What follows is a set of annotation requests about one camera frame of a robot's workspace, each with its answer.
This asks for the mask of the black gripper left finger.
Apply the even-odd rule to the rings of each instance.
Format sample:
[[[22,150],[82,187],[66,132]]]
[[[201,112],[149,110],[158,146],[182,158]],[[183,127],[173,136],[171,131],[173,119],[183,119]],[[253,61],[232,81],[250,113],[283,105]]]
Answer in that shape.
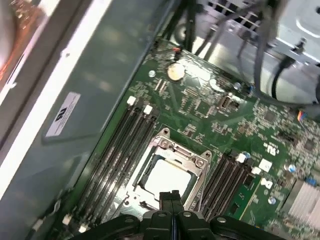
[[[172,240],[174,213],[171,192],[160,194],[159,210],[144,213],[142,220],[124,214],[72,237],[73,240]]]

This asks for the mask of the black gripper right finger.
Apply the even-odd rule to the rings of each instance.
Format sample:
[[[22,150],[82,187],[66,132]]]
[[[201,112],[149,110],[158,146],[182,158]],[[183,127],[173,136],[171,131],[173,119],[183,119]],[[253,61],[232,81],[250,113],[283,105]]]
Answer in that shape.
[[[174,240],[270,240],[272,234],[228,216],[206,221],[201,213],[186,211],[179,191],[173,191]]]

